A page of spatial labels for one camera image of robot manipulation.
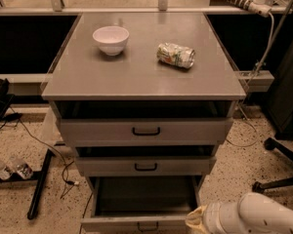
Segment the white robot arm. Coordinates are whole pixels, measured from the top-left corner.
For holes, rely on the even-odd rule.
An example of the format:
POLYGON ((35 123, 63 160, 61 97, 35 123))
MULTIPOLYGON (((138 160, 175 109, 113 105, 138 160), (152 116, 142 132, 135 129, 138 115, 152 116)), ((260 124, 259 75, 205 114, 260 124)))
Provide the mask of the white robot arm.
POLYGON ((201 206, 185 220, 191 234, 293 234, 293 210, 259 193, 201 206))

